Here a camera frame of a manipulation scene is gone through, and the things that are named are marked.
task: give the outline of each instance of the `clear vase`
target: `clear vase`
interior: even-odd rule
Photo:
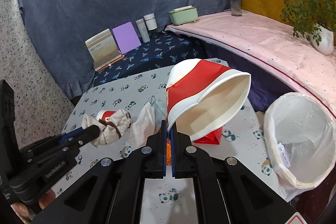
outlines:
[[[231,3],[231,15],[234,17],[241,17],[242,11],[240,9],[240,0],[230,0]]]

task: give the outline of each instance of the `metal screw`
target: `metal screw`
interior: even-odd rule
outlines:
[[[109,166],[111,163],[112,163],[112,161],[111,161],[111,159],[109,159],[109,158],[104,158],[104,159],[102,159],[102,160],[100,161],[100,164],[101,164],[102,166]]]
[[[195,153],[197,148],[194,147],[194,146],[188,146],[186,149],[185,149],[188,153]]]
[[[236,164],[238,163],[237,159],[234,158],[234,157],[227,158],[226,162],[227,162],[229,165],[236,165]]]
[[[150,152],[152,152],[152,149],[149,146],[144,146],[143,148],[141,148],[141,152],[144,154],[149,154]]]

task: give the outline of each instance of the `mint green container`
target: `mint green container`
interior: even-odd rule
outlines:
[[[168,14],[174,25],[181,25],[198,20],[197,8],[193,6],[174,9]]]

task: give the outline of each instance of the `white flower pot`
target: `white flower pot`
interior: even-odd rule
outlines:
[[[324,55],[331,54],[334,49],[334,33],[320,25],[319,27],[321,28],[321,32],[319,32],[319,34],[322,41],[320,41],[319,45],[317,45],[315,39],[312,39],[311,43],[320,53]]]

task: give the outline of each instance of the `panda print tablecloth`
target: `panda print tablecloth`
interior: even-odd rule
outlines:
[[[227,65],[219,59],[209,61]],[[126,109],[135,121],[142,107],[156,99],[166,100],[166,84],[173,66],[159,68],[116,80],[88,90],[70,115],[62,132],[69,133],[81,127],[84,114],[96,117],[105,110]],[[117,142],[94,147],[90,143],[80,148],[77,165],[53,187],[56,196],[65,191],[87,170],[104,157],[113,160],[126,158],[132,147],[125,134]],[[220,145],[194,144],[210,156],[225,159],[238,158],[269,187],[279,193],[278,177],[268,160],[263,131],[248,100],[238,114],[224,126]],[[167,176],[160,180],[146,179],[142,202],[141,223],[197,223],[197,211],[192,179],[176,180],[167,166]]]

